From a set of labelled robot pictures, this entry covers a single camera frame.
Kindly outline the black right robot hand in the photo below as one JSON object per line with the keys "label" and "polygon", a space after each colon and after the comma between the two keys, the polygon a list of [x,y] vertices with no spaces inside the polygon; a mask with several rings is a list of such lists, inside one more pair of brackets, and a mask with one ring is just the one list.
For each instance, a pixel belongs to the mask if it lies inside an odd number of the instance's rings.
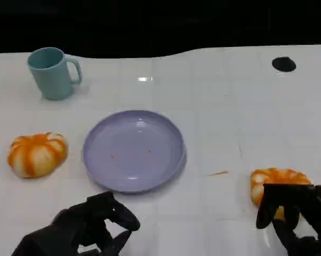
{"label": "black right robot hand", "polygon": [[[321,255],[321,185],[265,183],[263,187],[257,229],[272,224],[288,255]],[[318,238],[295,234],[300,215]]]}

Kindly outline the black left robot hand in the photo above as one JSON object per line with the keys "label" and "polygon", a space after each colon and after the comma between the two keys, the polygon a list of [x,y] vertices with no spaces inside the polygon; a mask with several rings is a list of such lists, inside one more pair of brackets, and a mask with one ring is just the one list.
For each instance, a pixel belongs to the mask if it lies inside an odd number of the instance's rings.
{"label": "black left robot hand", "polygon": [[83,255],[119,255],[139,228],[137,217],[107,191],[61,210],[48,226],[24,236],[13,255],[80,255],[78,248],[90,245],[97,248]]}

